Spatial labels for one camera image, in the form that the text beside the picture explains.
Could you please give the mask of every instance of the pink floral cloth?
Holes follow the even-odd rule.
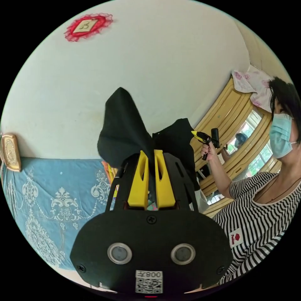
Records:
[[[270,97],[271,91],[268,81],[272,78],[261,70],[252,72],[232,71],[234,88],[241,93],[252,93],[250,100],[252,103],[268,112],[271,112]]]

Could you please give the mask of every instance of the black hair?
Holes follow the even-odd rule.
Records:
[[[301,143],[301,100],[295,86],[286,83],[278,77],[274,77],[268,82],[271,90],[270,107],[272,111],[272,120],[274,118],[275,101],[279,102],[282,112],[294,118],[298,128],[297,143]]]
[[[239,141],[239,144],[244,144],[247,141],[248,136],[244,133],[237,133],[235,138]]]

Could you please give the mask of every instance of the woman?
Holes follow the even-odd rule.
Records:
[[[272,124],[270,144],[281,163],[278,174],[259,172],[233,182],[212,143],[204,145],[218,190],[234,201],[213,218],[229,237],[233,262],[218,285],[236,279],[260,263],[280,241],[301,199],[301,101],[293,84],[269,82]]]

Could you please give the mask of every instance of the red lace decoration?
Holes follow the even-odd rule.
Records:
[[[65,38],[69,42],[77,42],[81,38],[87,39],[99,34],[113,22],[112,17],[107,13],[85,15],[72,22],[65,32]]]

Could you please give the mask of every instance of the necklace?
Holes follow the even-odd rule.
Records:
[[[275,182],[277,181],[277,179],[273,182],[273,184],[257,199],[257,201],[259,200],[259,199],[261,199],[262,198],[262,196],[275,184]],[[280,195],[278,195],[277,197],[275,197],[275,198],[273,198],[273,199],[271,199],[269,202],[267,202],[266,204],[268,204],[268,203],[270,203],[270,202],[272,202],[273,200],[276,200],[278,197],[280,197],[281,195],[283,195],[283,194],[285,194],[288,190],[290,190],[295,184],[296,184],[296,182],[294,182],[294,184],[290,187],[290,188],[288,188],[285,192],[282,192]]]

